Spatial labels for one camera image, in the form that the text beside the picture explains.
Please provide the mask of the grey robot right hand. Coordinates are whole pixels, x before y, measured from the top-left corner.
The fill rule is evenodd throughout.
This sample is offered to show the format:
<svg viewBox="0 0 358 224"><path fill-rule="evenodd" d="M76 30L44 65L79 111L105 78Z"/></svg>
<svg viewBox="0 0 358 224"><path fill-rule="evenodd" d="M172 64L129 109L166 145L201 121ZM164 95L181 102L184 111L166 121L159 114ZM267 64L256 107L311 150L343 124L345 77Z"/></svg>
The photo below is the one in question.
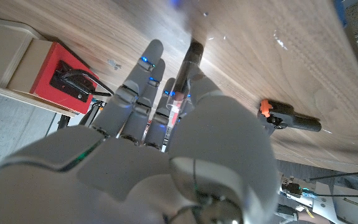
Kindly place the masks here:
<svg viewBox="0 0 358 224"><path fill-rule="evenodd" d="M257 117L200 69L193 41L148 118L164 72L153 40L91 126L0 162L0 223L266 223L280 181Z"/></svg>

